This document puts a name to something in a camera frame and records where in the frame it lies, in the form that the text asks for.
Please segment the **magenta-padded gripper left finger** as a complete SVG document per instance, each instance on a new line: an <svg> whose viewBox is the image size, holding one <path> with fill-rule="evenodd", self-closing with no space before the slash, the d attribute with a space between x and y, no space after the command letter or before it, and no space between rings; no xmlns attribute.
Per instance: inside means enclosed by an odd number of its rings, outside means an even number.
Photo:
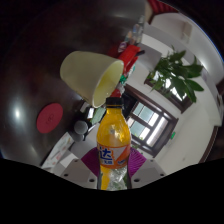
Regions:
<svg viewBox="0 0 224 224"><path fill-rule="evenodd" d="M91 149L81 159L73 159L61 177L78 186L97 189L100 165L97 148Z"/></svg>

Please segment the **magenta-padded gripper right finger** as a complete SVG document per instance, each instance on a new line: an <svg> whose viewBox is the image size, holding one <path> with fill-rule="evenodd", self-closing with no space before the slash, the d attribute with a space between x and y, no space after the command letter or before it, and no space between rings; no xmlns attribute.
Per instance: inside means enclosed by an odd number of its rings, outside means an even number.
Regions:
<svg viewBox="0 0 224 224"><path fill-rule="evenodd" d="M166 176L154 159L146 159L132 148L128 160L128 175L131 188L141 188Z"/></svg>

